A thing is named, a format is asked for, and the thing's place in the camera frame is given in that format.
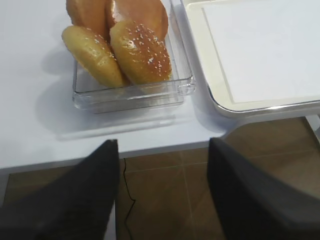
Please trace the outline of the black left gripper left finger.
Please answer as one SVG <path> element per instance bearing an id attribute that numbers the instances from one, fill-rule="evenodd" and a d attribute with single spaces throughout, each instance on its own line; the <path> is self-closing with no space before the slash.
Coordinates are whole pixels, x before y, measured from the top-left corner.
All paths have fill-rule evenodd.
<path id="1" fill-rule="evenodd" d="M 117 140 L 45 187 L 0 209 L 2 240 L 102 240 L 118 194 Z"/>

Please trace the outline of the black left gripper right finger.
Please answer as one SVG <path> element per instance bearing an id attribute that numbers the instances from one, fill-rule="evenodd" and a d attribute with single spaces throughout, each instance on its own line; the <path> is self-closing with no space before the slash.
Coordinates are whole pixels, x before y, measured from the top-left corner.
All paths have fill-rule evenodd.
<path id="1" fill-rule="evenodd" d="M 209 140 L 207 181 L 227 240 L 318 240 L 320 200 Z"/>

